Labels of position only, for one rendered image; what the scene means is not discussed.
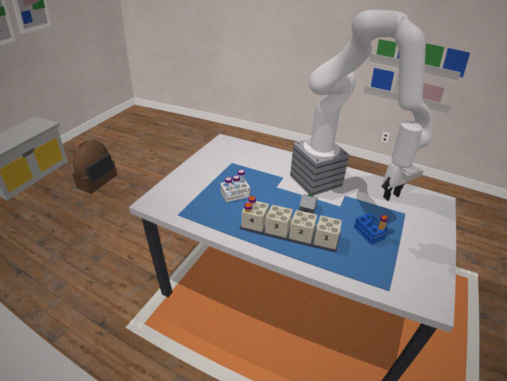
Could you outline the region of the beige bucket adapter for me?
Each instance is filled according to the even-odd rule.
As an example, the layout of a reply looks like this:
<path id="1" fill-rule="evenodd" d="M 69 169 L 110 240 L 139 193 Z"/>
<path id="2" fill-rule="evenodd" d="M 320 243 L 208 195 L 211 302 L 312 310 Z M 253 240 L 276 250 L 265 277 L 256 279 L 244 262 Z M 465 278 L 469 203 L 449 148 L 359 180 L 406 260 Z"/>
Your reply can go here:
<path id="1" fill-rule="evenodd" d="M 296 210 L 291 222 L 289 239 L 311 243 L 315 219 L 317 220 L 316 214 Z"/>
<path id="2" fill-rule="evenodd" d="M 256 201 L 255 205 L 252 205 L 251 212 L 245 212 L 245 208 L 243 209 L 242 227 L 262 232 L 265 227 L 265 221 L 268 212 L 268 203 Z"/>
<path id="3" fill-rule="evenodd" d="M 265 233 L 286 238 L 292 222 L 292 212 L 293 209 L 272 205 L 266 216 Z"/>
<path id="4" fill-rule="evenodd" d="M 317 224 L 314 245 L 335 249 L 342 220 L 321 216 Z"/>

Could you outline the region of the white tube rack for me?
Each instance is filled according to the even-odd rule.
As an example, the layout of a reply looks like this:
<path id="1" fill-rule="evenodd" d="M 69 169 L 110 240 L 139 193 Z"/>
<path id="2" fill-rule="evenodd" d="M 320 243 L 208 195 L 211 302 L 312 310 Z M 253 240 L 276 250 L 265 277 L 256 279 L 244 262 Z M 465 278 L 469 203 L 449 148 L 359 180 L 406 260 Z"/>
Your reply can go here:
<path id="1" fill-rule="evenodd" d="M 232 190 L 227 191 L 226 187 L 224 186 L 226 182 L 220 183 L 220 191 L 221 194 L 225 200 L 225 202 L 235 201 L 238 199 L 248 198 L 250 197 L 250 186 L 244 179 L 244 183 L 239 183 L 239 189 L 234 189 L 232 185 Z M 244 185 L 244 188 L 242 187 Z M 234 194 L 234 191 L 239 191 L 239 194 Z M 232 192 L 231 196 L 226 196 L 227 193 Z"/>

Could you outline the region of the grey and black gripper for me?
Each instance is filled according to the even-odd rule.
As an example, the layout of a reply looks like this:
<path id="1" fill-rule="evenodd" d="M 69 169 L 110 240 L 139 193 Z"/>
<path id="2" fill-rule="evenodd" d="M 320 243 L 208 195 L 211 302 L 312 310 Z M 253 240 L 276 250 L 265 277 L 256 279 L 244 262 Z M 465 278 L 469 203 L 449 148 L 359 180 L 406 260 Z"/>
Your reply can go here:
<path id="1" fill-rule="evenodd" d="M 387 168 L 387 171 L 386 171 L 386 174 L 385 174 L 385 177 L 383 180 L 384 183 L 381 186 L 385 190 L 383 198 L 386 199 L 387 201 L 390 200 L 391 190 L 394 187 L 395 188 L 394 188 L 393 194 L 396 197 L 399 197 L 401 189 L 403 189 L 403 186 L 407 182 L 401 178 L 403 172 L 405 172 L 401 167 L 404 167 L 404 166 L 400 166 L 392 161 L 392 162 L 390 162 L 390 164 Z M 390 187 L 390 189 L 388 189 L 388 187 Z"/>

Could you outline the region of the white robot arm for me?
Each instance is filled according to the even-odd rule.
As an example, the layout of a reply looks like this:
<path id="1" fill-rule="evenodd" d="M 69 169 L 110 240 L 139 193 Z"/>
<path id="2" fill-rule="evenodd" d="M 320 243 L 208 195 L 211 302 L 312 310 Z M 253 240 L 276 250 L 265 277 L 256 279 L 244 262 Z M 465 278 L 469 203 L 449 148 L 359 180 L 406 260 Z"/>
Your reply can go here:
<path id="1" fill-rule="evenodd" d="M 405 181 L 421 177 L 423 170 L 412 164 L 417 150 L 430 143 L 433 128 L 432 114 L 423 101 L 424 34 L 406 14 L 399 11 L 366 10 L 354 18 L 351 27 L 353 36 L 344 49 L 310 76 L 312 92 L 325 96 L 315 106 L 311 139 L 304 142 L 303 148 L 319 158 L 332 158 L 339 154 L 335 135 L 340 109 L 355 88 L 353 71 L 370 56 L 373 39 L 392 37 L 399 49 L 399 106 L 411 111 L 414 121 L 400 123 L 391 159 L 404 166 L 401 167 L 405 170 L 401 178 Z"/>

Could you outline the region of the blue tube rack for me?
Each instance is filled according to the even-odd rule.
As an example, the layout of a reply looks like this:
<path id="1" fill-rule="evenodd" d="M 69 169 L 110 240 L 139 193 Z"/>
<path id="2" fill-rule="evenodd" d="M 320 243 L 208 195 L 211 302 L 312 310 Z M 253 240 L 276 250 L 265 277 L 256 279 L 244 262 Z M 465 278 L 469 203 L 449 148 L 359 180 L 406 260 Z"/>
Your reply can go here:
<path id="1" fill-rule="evenodd" d="M 370 219 L 370 216 L 372 216 L 373 219 Z M 378 225 L 376 225 L 373 221 L 377 221 L 378 225 L 380 223 L 380 221 L 377 218 L 375 218 L 371 213 L 369 213 L 358 217 L 354 225 L 354 228 L 370 245 L 373 245 L 377 242 L 384 240 L 388 232 L 388 229 L 386 227 L 384 230 L 379 230 Z"/>

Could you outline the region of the blue flat mat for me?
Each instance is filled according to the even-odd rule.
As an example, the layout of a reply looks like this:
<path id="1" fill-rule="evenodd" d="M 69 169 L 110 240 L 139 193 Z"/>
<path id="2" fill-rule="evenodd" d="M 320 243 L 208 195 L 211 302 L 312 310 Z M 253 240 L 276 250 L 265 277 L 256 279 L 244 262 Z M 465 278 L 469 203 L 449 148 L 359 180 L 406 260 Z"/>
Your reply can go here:
<path id="1" fill-rule="evenodd" d="M 220 183 L 226 177 L 244 170 L 244 179 L 250 186 L 250 196 L 256 201 L 299 210 L 302 195 L 277 188 L 282 177 L 231 163 L 217 176 L 178 216 L 286 255 L 307 264 L 343 275 L 348 278 L 390 291 L 394 268 L 403 230 L 405 214 L 372 203 L 345 196 L 341 206 L 317 200 L 314 214 L 342 220 L 337 251 L 298 244 L 240 229 L 242 211 L 248 198 L 225 202 Z M 371 213 L 380 221 L 388 216 L 386 238 L 370 245 L 354 228 L 356 218 Z"/>

